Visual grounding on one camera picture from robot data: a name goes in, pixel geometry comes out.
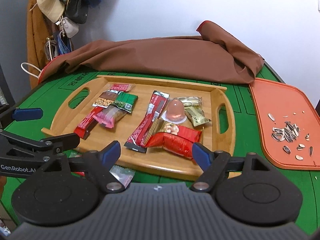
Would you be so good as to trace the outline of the blue striped bag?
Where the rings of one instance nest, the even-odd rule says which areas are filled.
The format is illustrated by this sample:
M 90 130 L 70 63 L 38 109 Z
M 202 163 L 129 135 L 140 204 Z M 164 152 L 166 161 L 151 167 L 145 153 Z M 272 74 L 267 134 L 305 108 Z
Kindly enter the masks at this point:
M 71 39 L 63 31 L 60 31 L 57 35 L 57 47 L 60 55 L 73 51 Z

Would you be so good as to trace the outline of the green snack packet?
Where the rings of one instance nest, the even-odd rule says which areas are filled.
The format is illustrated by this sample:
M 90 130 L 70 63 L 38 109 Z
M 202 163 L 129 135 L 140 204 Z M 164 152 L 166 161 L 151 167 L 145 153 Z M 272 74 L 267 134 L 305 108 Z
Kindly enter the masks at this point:
M 115 101 L 112 103 L 112 105 L 128 113 L 132 113 L 137 99 L 138 96 L 134 94 L 120 92 L 119 95 L 116 97 Z

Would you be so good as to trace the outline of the brown hanging coat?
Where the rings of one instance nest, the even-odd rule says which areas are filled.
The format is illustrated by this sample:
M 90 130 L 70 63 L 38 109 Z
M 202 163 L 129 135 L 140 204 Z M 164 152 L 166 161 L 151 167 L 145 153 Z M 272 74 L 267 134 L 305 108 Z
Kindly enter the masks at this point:
M 27 62 L 42 70 L 49 60 L 44 46 L 52 35 L 52 24 L 36 5 L 36 0 L 28 0 L 27 6 Z

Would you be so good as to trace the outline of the gold snack packet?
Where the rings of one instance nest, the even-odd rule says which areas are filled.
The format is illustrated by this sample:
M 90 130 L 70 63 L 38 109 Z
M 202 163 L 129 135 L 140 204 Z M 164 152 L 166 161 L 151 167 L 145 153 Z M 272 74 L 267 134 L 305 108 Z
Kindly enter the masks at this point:
M 202 109 L 202 98 L 198 96 L 183 96 L 177 98 L 184 105 L 184 112 L 194 127 L 202 126 L 211 122 L 205 116 Z

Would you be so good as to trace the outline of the long red stick packet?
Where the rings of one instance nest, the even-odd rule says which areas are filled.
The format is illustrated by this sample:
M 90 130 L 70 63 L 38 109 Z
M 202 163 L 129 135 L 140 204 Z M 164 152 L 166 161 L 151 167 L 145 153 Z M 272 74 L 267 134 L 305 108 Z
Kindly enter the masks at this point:
M 148 133 L 149 128 L 153 122 L 159 117 L 164 109 L 170 95 L 158 90 L 154 90 L 152 97 L 149 101 L 146 114 L 139 124 L 139 126 L 132 132 L 124 146 L 129 149 L 140 153 L 146 153 L 144 139 Z

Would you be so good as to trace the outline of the pile of sunflower seeds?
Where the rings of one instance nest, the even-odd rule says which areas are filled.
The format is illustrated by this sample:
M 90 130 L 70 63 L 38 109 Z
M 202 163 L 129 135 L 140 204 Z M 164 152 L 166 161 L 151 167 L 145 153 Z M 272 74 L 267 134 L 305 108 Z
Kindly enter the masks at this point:
M 276 124 L 275 117 L 271 114 L 267 114 L 268 118 Z M 300 133 L 302 133 L 302 130 L 296 123 L 292 123 L 291 121 L 284 121 L 284 127 L 279 128 L 279 127 L 272 127 L 272 133 L 271 137 L 277 141 L 277 142 L 287 142 L 288 144 L 297 142 Z M 307 133 L 304 137 L 305 141 L 310 141 L 310 133 Z M 304 149 L 308 149 L 308 155 L 309 157 L 313 157 L 313 146 L 308 146 L 306 147 L 305 144 L 303 143 L 297 143 L 296 150 L 297 151 L 302 151 Z M 282 150 L 287 154 L 291 155 L 293 150 L 287 145 L 282 146 Z M 304 157 L 302 155 L 295 155 L 295 159 L 298 161 L 303 161 Z

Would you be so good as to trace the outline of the short red snack bar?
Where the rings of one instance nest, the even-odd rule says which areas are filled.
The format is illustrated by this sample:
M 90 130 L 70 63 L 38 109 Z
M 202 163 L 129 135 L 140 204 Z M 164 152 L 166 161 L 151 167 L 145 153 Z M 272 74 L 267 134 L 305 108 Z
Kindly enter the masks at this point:
M 91 130 L 97 125 L 95 116 L 103 110 L 103 107 L 94 107 L 89 114 L 76 126 L 74 133 L 76 133 L 81 139 L 86 140 Z

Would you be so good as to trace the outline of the peanut snack packet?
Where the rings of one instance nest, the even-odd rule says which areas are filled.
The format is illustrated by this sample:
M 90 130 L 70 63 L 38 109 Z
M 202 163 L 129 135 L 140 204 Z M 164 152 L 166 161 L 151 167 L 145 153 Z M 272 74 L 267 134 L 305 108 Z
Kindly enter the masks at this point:
M 120 93 L 121 91 L 118 90 L 106 90 L 98 96 L 92 106 L 107 108 L 116 100 Z

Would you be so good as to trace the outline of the orange plastic tray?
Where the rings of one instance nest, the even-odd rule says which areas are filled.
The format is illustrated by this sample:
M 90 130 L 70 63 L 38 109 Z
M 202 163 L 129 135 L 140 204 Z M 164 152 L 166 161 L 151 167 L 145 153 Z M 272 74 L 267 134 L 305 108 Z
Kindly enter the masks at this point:
M 296 87 L 260 78 L 251 83 L 249 88 L 265 157 L 282 169 L 319 170 L 319 116 L 306 95 Z M 268 113 L 275 117 L 276 124 L 268 118 Z M 271 137 L 272 127 L 283 128 L 284 121 L 296 123 L 302 130 L 297 142 L 277 142 Z M 307 133 L 310 133 L 310 141 L 304 139 Z M 297 143 L 313 146 L 313 157 L 309 157 L 308 149 L 297 151 Z M 282 150 L 283 145 L 293 150 L 291 155 Z M 304 160 L 296 160 L 296 154 L 302 155 Z

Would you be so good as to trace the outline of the black hanging bag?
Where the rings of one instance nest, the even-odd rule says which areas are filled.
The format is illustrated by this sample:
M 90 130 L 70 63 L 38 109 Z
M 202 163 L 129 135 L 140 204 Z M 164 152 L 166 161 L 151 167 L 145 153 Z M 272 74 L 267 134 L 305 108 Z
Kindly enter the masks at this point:
M 60 0 L 65 5 L 65 16 L 76 24 L 87 21 L 88 4 L 85 0 Z

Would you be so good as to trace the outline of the pink snack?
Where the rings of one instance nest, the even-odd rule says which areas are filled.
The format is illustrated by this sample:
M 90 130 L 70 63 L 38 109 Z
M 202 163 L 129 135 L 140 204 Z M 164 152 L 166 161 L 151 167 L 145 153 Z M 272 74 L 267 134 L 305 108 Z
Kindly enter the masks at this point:
M 93 115 L 93 118 L 106 128 L 114 128 L 116 122 L 123 118 L 127 111 L 119 109 L 116 106 L 109 105 L 99 113 Z

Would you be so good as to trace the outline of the bamboo serving tray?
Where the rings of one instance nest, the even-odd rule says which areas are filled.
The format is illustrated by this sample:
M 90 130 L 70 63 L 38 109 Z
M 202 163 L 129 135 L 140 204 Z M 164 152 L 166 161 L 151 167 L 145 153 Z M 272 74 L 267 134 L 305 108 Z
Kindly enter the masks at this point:
M 201 132 L 200 142 L 214 151 L 222 150 L 229 154 L 235 149 L 235 118 L 230 101 L 225 95 L 226 88 L 201 83 L 152 79 L 147 77 L 98 75 L 77 88 L 61 104 L 53 117 L 49 128 L 42 132 L 49 136 L 58 136 L 74 132 L 77 125 L 91 112 L 93 103 L 115 83 L 133 85 L 130 94 L 138 97 L 132 113 L 125 115 L 114 128 L 107 129 L 95 126 L 87 139 L 81 139 L 76 149 L 80 152 L 102 150 L 110 142 L 117 140 L 121 145 L 121 155 L 117 165 L 132 168 L 159 176 L 183 180 L 194 180 L 201 173 L 201 168 L 194 161 L 173 154 L 161 147 L 148 148 L 138 152 L 124 144 L 132 142 L 138 145 L 137 133 L 147 132 L 167 107 L 168 100 L 154 95 L 162 92 L 169 98 L 198 96 L 202 99 L 202 109 L 210 123 L 196 129 Z

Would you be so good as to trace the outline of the red labelled biscuit pack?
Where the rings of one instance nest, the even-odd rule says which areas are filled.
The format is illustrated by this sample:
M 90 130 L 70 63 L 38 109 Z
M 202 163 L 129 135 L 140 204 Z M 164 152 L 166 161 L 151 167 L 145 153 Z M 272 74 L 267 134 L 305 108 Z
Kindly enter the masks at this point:
M 98 114 L 105 111 L 115 111 L 117 107 L 113 107 L 111 103 L 114 100 L 102 100 L 86 115 L 86 117 L 76 126 L 74 133 L 82 140 L 86 140 L 90 132 L 98 124 Z M 84 154 L 86 163 L 88 164 L 87 177 L 92 177 L 101 184 L 106 185 L 110 191 L 127 188 L 133 179 L 135 172 L 129 168 L 117 166 L 115 162 L 120 158 L 121 146 L 116 140 L 109 144 L 99 152 L 91 152 L 89 150 Z

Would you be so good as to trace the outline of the red nut snack bag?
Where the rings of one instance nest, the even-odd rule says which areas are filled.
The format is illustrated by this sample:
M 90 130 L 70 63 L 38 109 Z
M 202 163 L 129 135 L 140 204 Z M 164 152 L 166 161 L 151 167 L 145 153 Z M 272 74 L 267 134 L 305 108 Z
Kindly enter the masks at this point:
M 174 124 L 163 119 L 156 119 L 146 134 L 144 145 L 147 148 L 162 148 L 191 160 L 193 159 L 193 144 L 202 142 L 202 133 L 203 131 Z

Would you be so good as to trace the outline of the brown cloth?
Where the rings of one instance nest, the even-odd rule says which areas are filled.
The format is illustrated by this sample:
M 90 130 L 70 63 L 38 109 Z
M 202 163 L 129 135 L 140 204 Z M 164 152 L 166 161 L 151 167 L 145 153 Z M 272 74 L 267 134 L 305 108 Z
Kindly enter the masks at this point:
M 202 22 L 197 31 L 197 36 L 96 40 L 50 61 L 39 82 L 81 66 L 208 82 L 247 84 L 255 80 L 264 65 L 259 54 L 212 21 Z

